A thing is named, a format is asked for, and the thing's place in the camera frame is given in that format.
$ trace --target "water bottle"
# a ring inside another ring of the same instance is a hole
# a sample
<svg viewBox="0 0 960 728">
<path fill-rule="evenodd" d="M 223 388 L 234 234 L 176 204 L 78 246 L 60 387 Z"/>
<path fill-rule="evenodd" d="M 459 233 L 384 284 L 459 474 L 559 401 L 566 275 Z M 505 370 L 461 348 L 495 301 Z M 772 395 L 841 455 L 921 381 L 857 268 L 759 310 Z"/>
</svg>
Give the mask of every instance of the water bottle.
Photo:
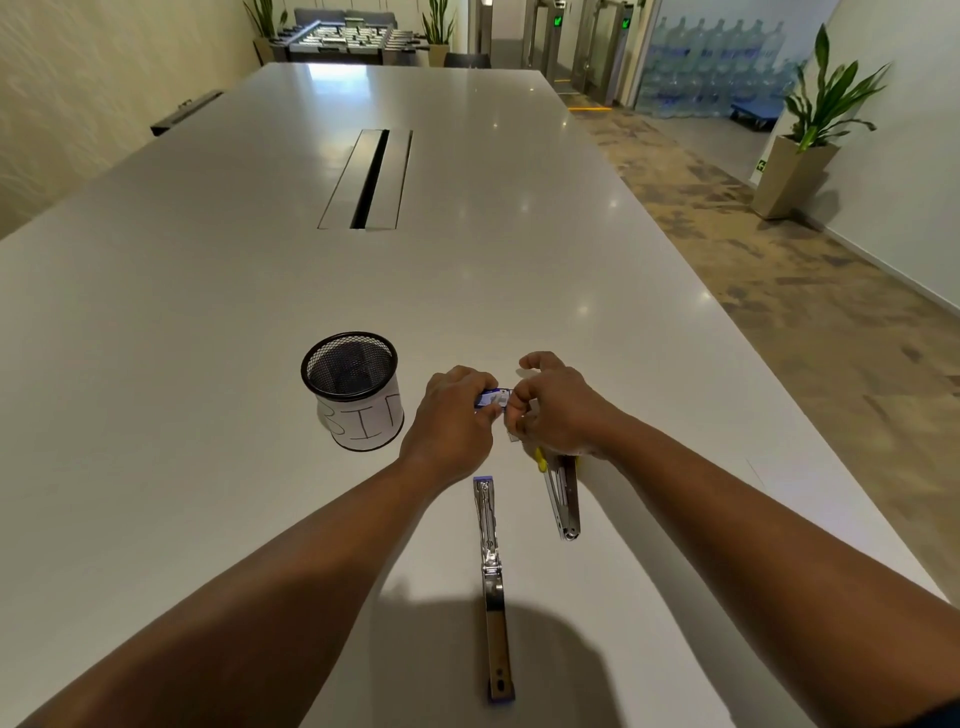
<svg viewBox="0 0 960 728">
<path fill-rule="evenodd" d="M 756 74 L 756 97 L 765 102 L 782 102 L 780 89 L 783 84 L 780 82 L 780 76 L 769 69 L 761 74 Z"/>
<path fill-rule="evenodd" d="M 713 30 L 708 32 L 707 40 L 697 61 L 697 70 L 701 73 L 707 74 L 716 68 L 717 59 L 720 58 L 720 43 L 723 40 L 724 22 L 724 20 L 721 20 Z"/>
<path fill-rule="evenodd" d="M 700 18 L 697 27 L 686 35 L 686 45 L 690 51 L 689 55 L 684 59 L 682 70 L 687 73 L 697 70 L 697 66 L 700 65 L 700 55 L 704 52 L 710 36 L 710 31 L 704 27 L 706 23 L 707 19 L 705 17 Z"/>
<path fill-rule="evenodd" d="M 754 23 L 754 27 L 743 35 L 740 52 L 733 60 L 734 73 L 747 73 L 756 65 L 756 60 L 760 57 L 760 49 L 766 39 L 767 36 L 763 32 L 763 21 L 758 20 Z"/>
<path fill-rule="evenodd" d="M 686 18 L 682 17 L 677 27 L 666 34 L 663 44 L 663 56 L 658 68 L 661 73 L 673 73 L 680 70 L 689 48 L 686 46 Z"/>
<path fill-rule="evenodd" d="M 740 52 L 743 43 L 743 21 L 737 20 L 736 25 L 720 36 L 720 55 L 717 57 L 716 69 L 727 75 L 733 72 L 733 61 Z"/>
<path fill-rule="evenodd" d="M 683 91 L 677 74 L 672 74 L 663 82 L 658 95 L 657 113 L 661 119 L 670 119 L 677 115 L 677 106 L 683 99 Z"/>
<path fill-rule="evenodd" d="M 698 118 L 710 116 L 707 103 L 707 78 L 702 73 L 691 75 L 690 110 Z"/>
<path fill-rule="evenodd" d="M 756 59 L 756 70 L 761 73 L 772 71 L 774 63 L 777 62 L 777 56 L 780 55 L 780 49 L 786 42 L 786 35 L 783 34 L 783 21 L 777 24 L 777 29 L 767 36 L 763 41 L 763 47 L 760 48 L 759 58 Z"/>
<path fill-rule="evenodd" d="M 730 90 L 727 80 L 719 73 L 710 74 L 704 83 L 704 101 L 701 109 L 704 116 L 719 118 L 730 115 Z"/>
<path fill-rule="evenodd" d="M 731 104 L 748 107 L 756 101 L 756 79 L 749 71 L 733 74 L 731 78 Z"/>
<path fill-rule="evenodd" d="M 640 92 L 636 97 L 636 110 L 650 116 L 657 113 L 662 87 L 663 76 L 657 69 L 644 73 Z"/>
<path fill-rule="evenodd" d="M 780 73 L 777 74 L 778 83 L 780 84 L 780 98 L 785 99 L 793 93 L 793 89 L 797 87 L 797 66 L 797 63 L 788 61 L 783 65 Z"/>
<path fill-rule="evenodd" d="M 654 29 L 654 34 L 650 38 L 650 48 L 647 50 L 647 60 L 643 66 L 644 68 L 652 71 L 660 66 L 660 63 L 663 61 L 667 32 L 666 17 L 662 17 L 660 19 L 660 25 Z"/>
<path fill-rule="evenodd" d="M 678 73 L 677 81 L 680 84 L 680 100 L 677 102 L 677 116 L 687 118 L 693 116 L 693 105 L 700 87 L 692 73 Z"/>
</svg>

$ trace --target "wall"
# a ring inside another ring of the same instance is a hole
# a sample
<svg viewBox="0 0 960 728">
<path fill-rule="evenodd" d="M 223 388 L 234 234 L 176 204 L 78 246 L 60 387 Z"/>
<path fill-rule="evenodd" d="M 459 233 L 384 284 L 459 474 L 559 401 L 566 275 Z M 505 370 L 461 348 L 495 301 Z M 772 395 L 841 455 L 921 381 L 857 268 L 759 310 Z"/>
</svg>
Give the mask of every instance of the wall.
<svg viewBox="0 0 960 728">
<path fill-rule="evenodd" d="M 240 0 L 6 0 L 0 48 L 0 237 L 258 66 Z"/>
<path fill-rule="evenodd" d="M 939 0 L 841 0 L 828 24 L 835 62 L 859 60 L 867 72 L 887 61 L 893 67 L 888 87 L 857 113 L 878 130 L 853 126 L 839 140 L 843 149 L 826 184 L 803 208 L 838 239 L 954 310 L 960 310 L 958 25 L 960 6 Z M 787 133 L 790 124 L 787 114 L 776 133 Z"/>
<path fill-rule="evenodd" d="M 750 28 L 755 20 L 763 21 L 763 30 L 771 32 L 777 23 L 783 22 L 786 42 L 780 51 L 780 61 L 800 61 L 810 55 L 813 40 L 821 23 L 826 23 L 837 0 L 663 0 L 660 17 L 666 16 L 667 27 L 672 28 L 686 17 L 686 25 L 696 25 L 700 18 L 707 20 L 712 28 L 721 18 L 726 18 L 726 29 L 737 20 Z"/>
</svg>

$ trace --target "right hand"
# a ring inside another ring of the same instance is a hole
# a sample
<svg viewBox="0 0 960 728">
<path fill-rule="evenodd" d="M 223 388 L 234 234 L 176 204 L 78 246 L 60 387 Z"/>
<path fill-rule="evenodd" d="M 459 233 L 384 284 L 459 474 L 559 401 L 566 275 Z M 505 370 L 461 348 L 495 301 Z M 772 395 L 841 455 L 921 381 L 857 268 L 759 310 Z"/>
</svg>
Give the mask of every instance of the right hand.
<svg viewBox="0 0 960 728">
<path fill-rule="evenodd" d="M 540 373 L 514 388 L 507 402 L 507 429 L 521 440 L 563 454 L 600 454 L 600 433 L 620 411 L 553 352 L 528 353 L 520 367 Z M 536 411 L 531 411 L 530 400 L 537 400 Z"/>
</svg>

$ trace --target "metal slot cover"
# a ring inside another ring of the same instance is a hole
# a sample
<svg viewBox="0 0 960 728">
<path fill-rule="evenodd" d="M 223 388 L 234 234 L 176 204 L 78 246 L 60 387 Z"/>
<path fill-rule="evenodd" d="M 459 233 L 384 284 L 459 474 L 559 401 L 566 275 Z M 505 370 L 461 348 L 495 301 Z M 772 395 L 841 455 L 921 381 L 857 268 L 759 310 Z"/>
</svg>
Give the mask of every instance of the metal slot cover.
<svg viewBox="0 0 960 728">
<path fill-rule="evenodd" d="M 413 133 L 365 129 L 357 137 L 320 230 L 395 230 Z"/>
<path fill-rule="evenodd" d="M 412 141 L 413 132 L 409 129 L 390 129 L 380 163 L 380 176 L 367 214 L 366 229 L 369 231 L 396 230 Z"/>
</svg>

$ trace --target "black mesh cup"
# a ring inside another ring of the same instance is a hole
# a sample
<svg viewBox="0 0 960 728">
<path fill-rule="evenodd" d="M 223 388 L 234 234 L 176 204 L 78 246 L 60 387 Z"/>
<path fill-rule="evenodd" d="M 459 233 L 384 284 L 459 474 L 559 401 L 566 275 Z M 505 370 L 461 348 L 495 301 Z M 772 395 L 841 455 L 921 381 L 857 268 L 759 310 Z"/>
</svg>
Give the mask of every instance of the black mesh cup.
<svg viewBox="0 0 960 728">
<path fill-rule="evenodd" d="M 307 352 L 300 376 L 338 445 L 382 448 L 403 428 L 396 363 L 394 345 L 365 331 L 338 333 Z"/>
</svg>

